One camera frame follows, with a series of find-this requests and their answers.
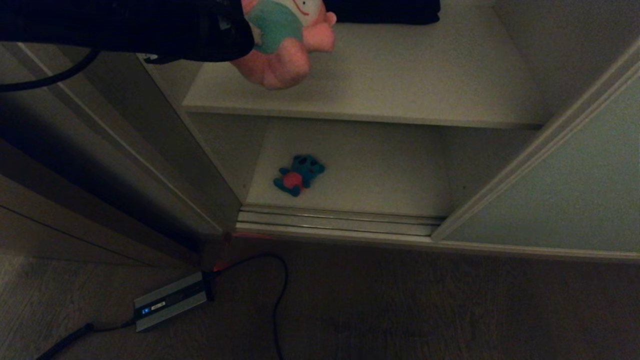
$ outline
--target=plush toy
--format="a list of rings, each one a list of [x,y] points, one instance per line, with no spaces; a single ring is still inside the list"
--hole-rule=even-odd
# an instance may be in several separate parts
[[[255,47],[231,62],[252,83],[267,89],[299,84],[309,73],[309,52],[333,51],[337,18],[322,0],[242,0]]]
[[[311,180],[324,172],[324,165],[320,164],[311,155],[297,155],[293,157],[291,170],[281,168],[282,177],[273,180],[273,184],[285,193],[295,197],[299,196],[303,189],[311,187]]]

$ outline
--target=floor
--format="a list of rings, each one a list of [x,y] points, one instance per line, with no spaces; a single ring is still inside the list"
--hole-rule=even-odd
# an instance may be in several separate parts
[[[275,243],[289,263],[278,315],[286,359],[638,359],[640,266]],[[0,256],[0,358],[32,359],[85,322],[192,271]],[[92,334],[63,359],[276,359],[282,281],[261,259],[217,281],[217,301],[153,331]]]

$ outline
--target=pink stuffed toy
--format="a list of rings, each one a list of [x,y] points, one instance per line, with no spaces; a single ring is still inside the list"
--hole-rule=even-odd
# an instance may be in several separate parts
[[[231,64],[252,83],[290,88],[308,75],[309,52],[333,51],[337,18],[322,0],[242,0],[242,5],[255,47]]]

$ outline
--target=label on adapter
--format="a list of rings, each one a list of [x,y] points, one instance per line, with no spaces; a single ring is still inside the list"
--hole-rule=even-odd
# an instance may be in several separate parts
[[[155,309],[157,309],[157,308],[159,308],[159,307],[163,307],[165,304],[166,304],[166,302],[165,302],[165,301],[163,301],[163,302],[161,302],[161,303],[159,303],[159,304],[153,305],[153,306],[151,307],[151,310],[155,310]]]

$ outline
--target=black cable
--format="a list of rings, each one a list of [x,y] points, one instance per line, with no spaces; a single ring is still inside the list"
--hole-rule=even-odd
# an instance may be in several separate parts
[[[98,57],[99,54],[99,50],[92,49],[82,60],[80,60],[74,66],[70,67],[67,70],[64,70],[63,72],[49,76],[48,78],[26,81],[23,83],[0,84],[0,93],[42,88],[72,78],[75,75],[78,75],[82,70],[86,69],[89,65],[91,65],[91,63],[93,63],[93,61]]]
[[[120,329],[124,329],[125,327],[132,326],[135,323],[136,322],[133,319],[131,319],[131,320],[123,323],[120,326],[108,327],[106,329],[96,329],[93,326],[92,323],[87,323],[83,327],[81,327],[80,329],[72,332],[71,334],[67,335],[67,337],[65,337],[64,339],[62,339],[59,342],[57,342],[49,350],[44,352],[44,354],[38,356],[38,358],[36,360],[51,360],[54,357],[56,357],[56,355],[58,355],[58,353],[60,353],[62,350],[64,350],[67,346],[71,345],[76,340],[78,340],[78,339],[82,338],[83,336],[85,336],[87,334],[90,334],[92,332],[107,332],[107,331],[120,330]]]
[[[282,290],[280,290],[280,295],[278,296],[278,300],[276,300],[275,305],[273,306],[273,312],[271,314],[271,320],[273,321],[273,342],[276,346],[276,352],[278,354],[278,359],[279,360],[284,360],[284,356],[282,355],[282,349],[280,348],[280,338],[278,337],[278,307],[280,306],[280,301],[282,300],[282,297],[284,296],[285,291],[287,290],[287,283],[289,282],[289,268],[287,267],[287,263],[286,261],[284,261],[283,258],[281,258],[279,255],[276,254],[261,254],[261,255],[256,255],[256,256],[252,256],[250,258],[244,259],[242,261],[238,261],[237,263],[230,265],[222,270],[218,270],[217,272],[214,272],[214,275],[216,276],[220,276],[224,273],[226,273],[227,271],[240,266],[244,263],[247,263],[251,260],[255,260],[255,259],[261,259],[261,258],[272,258],[272,259],[276,259],[279,262],[282,263],[282,267],[284,268],[284,283],[282,284]]]

